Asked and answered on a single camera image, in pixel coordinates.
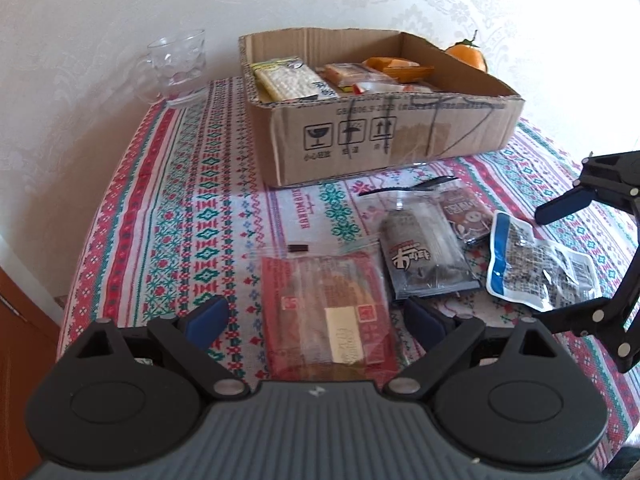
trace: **blue and white package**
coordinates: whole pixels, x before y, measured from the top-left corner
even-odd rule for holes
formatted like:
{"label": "blue and white package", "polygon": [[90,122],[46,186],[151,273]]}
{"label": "blue and white package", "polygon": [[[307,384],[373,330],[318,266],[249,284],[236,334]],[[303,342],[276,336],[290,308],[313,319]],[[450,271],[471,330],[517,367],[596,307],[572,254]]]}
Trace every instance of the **blue and white package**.
{"label": "blue and white package", "polygon": [[497,211],[491,228],[486,290],[546,312],[599,298],[593,260],[551,240],[538,240],[527,222]]}

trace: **cardboard box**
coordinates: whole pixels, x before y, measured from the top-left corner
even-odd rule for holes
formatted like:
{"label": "cardboard box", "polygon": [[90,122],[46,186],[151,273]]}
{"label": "cardboard box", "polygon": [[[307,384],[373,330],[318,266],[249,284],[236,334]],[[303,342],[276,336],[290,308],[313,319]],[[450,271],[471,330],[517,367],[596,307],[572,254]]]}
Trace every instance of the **cardboard box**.
{"label": "cardboard box", "polygon": [[[258,162],[274,187],[499,150],[524,105],[499,79],[406,32],[287,28],[242,36],[239,46]],[[405,57],[434,66],[428,82],[442,92],[261,101],[251,63],[290,56],[311,68]]]}

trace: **red snack package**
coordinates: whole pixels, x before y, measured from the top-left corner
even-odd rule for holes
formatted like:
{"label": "red snack package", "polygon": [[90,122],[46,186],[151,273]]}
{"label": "red snack package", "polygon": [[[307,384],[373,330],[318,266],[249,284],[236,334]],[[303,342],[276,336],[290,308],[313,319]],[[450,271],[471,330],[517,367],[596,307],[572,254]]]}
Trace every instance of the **red snack package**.
{"label": "red snack package", "polygon": [[454,180],[438,186],[438,202],[456,236],[474,244],[491,233],[494,216],[463,182]]}
{"label": "red snack package", "polygon": [[262,309],[272,379],[382,386],[398,373],[375,254],[263,258]]}

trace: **tablecloth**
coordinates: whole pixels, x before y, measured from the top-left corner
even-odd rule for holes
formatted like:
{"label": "tablecloth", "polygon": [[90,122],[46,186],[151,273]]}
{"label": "tablecloth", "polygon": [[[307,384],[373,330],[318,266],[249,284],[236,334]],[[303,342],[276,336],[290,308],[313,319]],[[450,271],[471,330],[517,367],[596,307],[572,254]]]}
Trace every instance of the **tablecloth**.
{"label": "tablecloth", "polygon": [[[260,248],[297,241],[329,246],[370,235],[375,211],[364,206],[358,192],[440,174],[459,176],[494,210],[532,218],[537,205],[569,189],[580,171],[524,119],[500,152],[316,186],[269,189],[254,155],[240,78],[212,82],[200,104],[182,110],[157,104],[148,111],[86,239],[59,354],[97,317],[137,326],[160,314],[183,314],[224,294],[231,316],[209,354],[255,386],[268,378],[255,257]],[[618,286],[637,245],[631,218],[599,204],[536,228],[536,235],[592,254],[606,296]],[[466,256],[484,279],[488,249],[479,246]],[[495,326],[511,325],[529,313],[484,290],[435,303],[446,314],[471,312]],[[392,317],[404,352],[417,358],[421,349],[399,314]],[[640,419],[638,372],[617,373],[590,336],[558,339],[606,400],[609,425],[594,456],[595,465],[603,468]]]}

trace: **glass cup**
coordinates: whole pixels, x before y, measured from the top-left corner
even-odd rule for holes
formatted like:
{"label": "glass cup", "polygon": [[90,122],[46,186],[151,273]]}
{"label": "glass cup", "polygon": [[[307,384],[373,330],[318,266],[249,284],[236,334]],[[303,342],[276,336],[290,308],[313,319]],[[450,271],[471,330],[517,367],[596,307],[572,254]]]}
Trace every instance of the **glass cup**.
{"label": "glass cup", "polygon": [[154,41],[134,67],[136,95],[153,105],[166,99],[182,108],[206,98],[204,30],[179,32]]}

